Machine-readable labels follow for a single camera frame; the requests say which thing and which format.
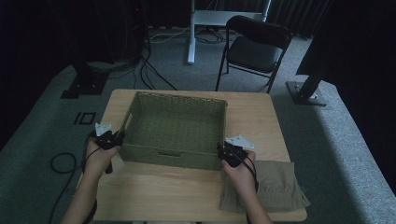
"brown fabric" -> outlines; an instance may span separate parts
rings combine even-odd
[[[292,211],[310,205],[301,191],[294,174],[293,162],[256,161],[257,194],[267,212]],[[220,198],[220,210],[246,213],[246,207],[224,172],[224,189]]]

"green woven basket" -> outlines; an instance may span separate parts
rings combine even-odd
[[[120,155],[125,161],[219,170],[226,107],[223,100],[139,91],[121,125]]]

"person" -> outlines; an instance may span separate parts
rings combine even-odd
[[[70,203],[62,224],[74,224],[87,222],[92,208],[96,204],[96,193],[98,183],[103,172],[110,164],[111,159],[120,151],[120,147],[113,147],[108,150],[99,149],[94,142],[94,138],[88,140],[87,155],[91,156],[86,161],[84,175],[82,176],[76,193]],[[253,151],[246,150],[246,164],[255,161],[256,155]],[[240,194],[247,207],[247,215],[252,224],[270,224],[273,223],[265,212],[259,201],[255,190],[253,176],[245,165],[239,165],[235,168],[230,166],[227,161],[221,161],[224,171],[231,178],[233,185]]]

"carpeted floor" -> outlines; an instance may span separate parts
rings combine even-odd
[[[186,63],[187,44],[184,37],[153,43],[148,61],[178,90],[213,91],[223,44],[197,42],[194,65]],[[306,79],[295,72],[309,44],[309,39],[293,38],[270,94],[297,179],[312,203],[303,223],[394,223],[396,198],[336,88],[320,84],[318,89],[328,103],[325,107],[295,105],[290,97],[285,82]],[[50,160],[58,153],[71,152],[79,165],[86,135],[100,122],[113,90],[147,89],[142,77],[158,90],[172,90],[151,68],[143,69],[141,77],[140,66],[110,74],[101,95],[78,99],[60,99],[76,75],[71,66],[52,80],[0,152],[0,223],[48,222],[70,176],[53,172]],[[219,90],[265,92],[265,78],[243,75],[232,70],[222,78]],[[73,160],[64,156],[55,164],[72,169]],[[62,218],[79,174],[77,170],[61,198],[53,223]]]

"light wood tabletop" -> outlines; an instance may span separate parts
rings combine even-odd
[[[242,134],[254,144],[258,161],[290,161],[271,97],[265,93],[154,91],[226,100],[226,137]],[[114,90],[102,124],[117,131],[135,90]],[[245,214],[219,210],[223,182],[219,171],[185,169],[112,160],[113,173],[103,175],[95,220],[108,221],[243,221]],[[303,221],[306,210],[269,213],[273,221]]]

